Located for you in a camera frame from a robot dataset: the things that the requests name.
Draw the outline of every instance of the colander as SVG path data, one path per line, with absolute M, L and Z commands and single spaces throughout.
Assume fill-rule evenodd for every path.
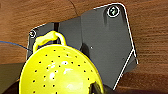
M 38 46 L 58 37 L 61 44 L 38 49 Z M 19 94 L 92 94 L 93 83 L 104 94 L 100 75 L 89 58 L 67 46 L 62 34 L 50 31 L 36 38 L 33 54 L 20 76 Z

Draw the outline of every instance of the wooden table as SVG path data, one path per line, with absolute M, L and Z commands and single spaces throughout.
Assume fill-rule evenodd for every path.
M 127 9 L 139 65 L 124 74 L 116 91 L 168 93 L 168 0 L 0 0 L 0 40 L 27 46 L 29 31 L 109 3 Z M 0 64 L 23 63 L 26 50 L 0 43 Z

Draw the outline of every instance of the screw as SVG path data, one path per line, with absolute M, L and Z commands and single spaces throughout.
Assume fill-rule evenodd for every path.
M 34 38 L 34 37 L 36 36 L 36 31 L 31 30 L 31 31 L 29 32 L 29 35 L 30 35 L 31 38 Z
M 93 47 L 91 46 L 90 49 L 93 49 Z
M 119 8 L 117 6 L 111 6 L 108 11 L 107 14 L 109 17 L 116 17 L 119 14 Z

